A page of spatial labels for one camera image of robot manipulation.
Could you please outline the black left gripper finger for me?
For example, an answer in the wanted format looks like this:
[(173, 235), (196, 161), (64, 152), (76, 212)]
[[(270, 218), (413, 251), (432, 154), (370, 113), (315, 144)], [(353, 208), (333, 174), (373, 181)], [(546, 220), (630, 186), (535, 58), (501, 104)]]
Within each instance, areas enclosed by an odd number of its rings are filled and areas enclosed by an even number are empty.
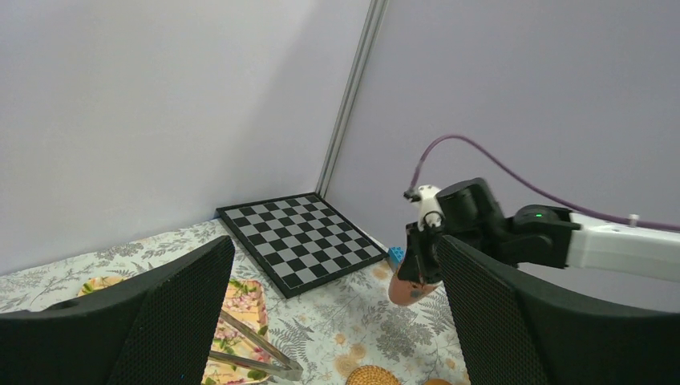
[(200, 383), (234, 255), (218, 237), (94, 293), (2, 314), (2, 383)]

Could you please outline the woven rattan coaster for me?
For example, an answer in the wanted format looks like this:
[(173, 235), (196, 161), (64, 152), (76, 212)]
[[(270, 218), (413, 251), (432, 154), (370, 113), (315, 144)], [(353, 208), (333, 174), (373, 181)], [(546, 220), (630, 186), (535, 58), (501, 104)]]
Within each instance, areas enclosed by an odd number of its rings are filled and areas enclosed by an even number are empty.
[(346, 379), (346, 385), (401, 385), (401, 382), (392, 372), (383, 367), (364, 365), (350, 373)]

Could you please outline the metal tongs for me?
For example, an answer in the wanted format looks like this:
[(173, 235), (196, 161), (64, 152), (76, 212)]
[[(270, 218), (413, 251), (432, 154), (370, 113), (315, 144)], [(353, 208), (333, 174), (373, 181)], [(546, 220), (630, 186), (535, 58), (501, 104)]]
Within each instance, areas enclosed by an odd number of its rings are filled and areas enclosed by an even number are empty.
[(249, 370), (263, 371), (268, 375), (289, 381), (299, 381), (302, 379), (302, 366), (297, 361), (278, 350), (258, 332), (249, 328), (246, 324), (234, 318), (225, 310), (220, 312), (219, 320), (224, 321), (238, 334), (242, 335), (242, 340), (245, 340), (246, 345), (252, 347), (258, 354), (265, 353), (265, 355), (269, 357), (269, 360), (259, 361), (258, 359), (251, 359), (248, 355), (241, 356), (237, 353), (210, 351), (208, 354), (208, 359), (210, 361)]

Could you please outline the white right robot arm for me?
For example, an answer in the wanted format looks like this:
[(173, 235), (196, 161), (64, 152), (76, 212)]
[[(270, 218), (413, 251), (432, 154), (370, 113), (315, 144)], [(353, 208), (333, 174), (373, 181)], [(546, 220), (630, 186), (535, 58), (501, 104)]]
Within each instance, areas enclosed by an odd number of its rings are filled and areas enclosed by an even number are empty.
[(443, 286), (474, 384), (676, 384), (679, 316), (592, 298), (519, 270), (610, 270), (676, 282), (679, 232), (527, 205), (506, 217), (485, 180), (405, 194), (418, 210), (390, 300)]

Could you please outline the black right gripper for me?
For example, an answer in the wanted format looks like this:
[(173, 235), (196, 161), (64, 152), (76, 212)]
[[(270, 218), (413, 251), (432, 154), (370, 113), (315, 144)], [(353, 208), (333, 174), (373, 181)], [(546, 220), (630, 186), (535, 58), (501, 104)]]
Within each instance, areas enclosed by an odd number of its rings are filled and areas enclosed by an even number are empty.
[(591, 298), (481, 253), (512, 237), (483, 178), (441, 188), (437, 200), (443, 224), (406, 226), (398, 278), (430, 285), (443, 274), (474, 384), (678, 383), (677, 314)]

